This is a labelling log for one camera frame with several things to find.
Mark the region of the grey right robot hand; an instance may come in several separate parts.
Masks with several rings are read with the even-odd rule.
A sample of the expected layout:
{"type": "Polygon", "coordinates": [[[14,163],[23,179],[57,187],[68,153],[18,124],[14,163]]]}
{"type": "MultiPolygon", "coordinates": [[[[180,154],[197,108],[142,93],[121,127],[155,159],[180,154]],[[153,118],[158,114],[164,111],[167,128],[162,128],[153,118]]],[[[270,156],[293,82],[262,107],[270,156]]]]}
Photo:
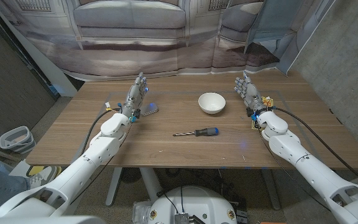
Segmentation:
{"type": "Polygon", "coordinates": [[[243,71],[243,78],[237,77],[234,83],[234,91],[244,101],[248,117],[255,119],[258,115],[267,111],[267,105],[263,103],[261,94],[246,71],[243,71]]]}

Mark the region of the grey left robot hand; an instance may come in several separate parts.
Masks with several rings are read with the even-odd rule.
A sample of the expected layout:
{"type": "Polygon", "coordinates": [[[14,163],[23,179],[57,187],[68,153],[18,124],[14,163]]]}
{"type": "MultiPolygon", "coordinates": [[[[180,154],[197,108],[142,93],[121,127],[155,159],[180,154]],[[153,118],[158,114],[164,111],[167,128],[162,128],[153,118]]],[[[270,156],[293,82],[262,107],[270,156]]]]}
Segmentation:
{"type": "Polygon", "coordinates": [[[140,107],[147,92],[147,78],[140,72],[126,96],[121,113],[126,115],[129,119],[132,119],[132,117],[139,118],[140,107]]]}

